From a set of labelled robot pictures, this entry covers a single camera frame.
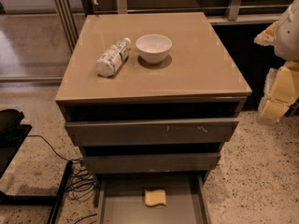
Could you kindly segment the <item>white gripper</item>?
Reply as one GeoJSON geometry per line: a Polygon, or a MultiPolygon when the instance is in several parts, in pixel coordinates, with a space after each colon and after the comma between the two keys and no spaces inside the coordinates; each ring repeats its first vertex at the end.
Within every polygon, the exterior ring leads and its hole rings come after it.
{"type": "MultiPolygon", "coordinates": [[[[254,42],[261,46],[273,46],[278,21],[273,22],[256,35],[254,42]]],[[[287,61],[278,70],[271,68],[266,76],[263,98],[258,107],[264,119],[279,121],[289,106],[299,98],[299,63],[287,61]]]]}

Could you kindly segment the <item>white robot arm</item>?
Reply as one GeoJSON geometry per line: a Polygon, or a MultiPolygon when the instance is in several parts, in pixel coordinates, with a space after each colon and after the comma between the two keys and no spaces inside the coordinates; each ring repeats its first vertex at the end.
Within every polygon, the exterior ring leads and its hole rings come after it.
{"type": "Polygon", "coordinates": [[[278,122],[299,99],[299,0],[294,0],[275,21],[254,38],[261,46],[273,46],[285,63],[266,76],[258,111],[262,119],[278,122]]]}

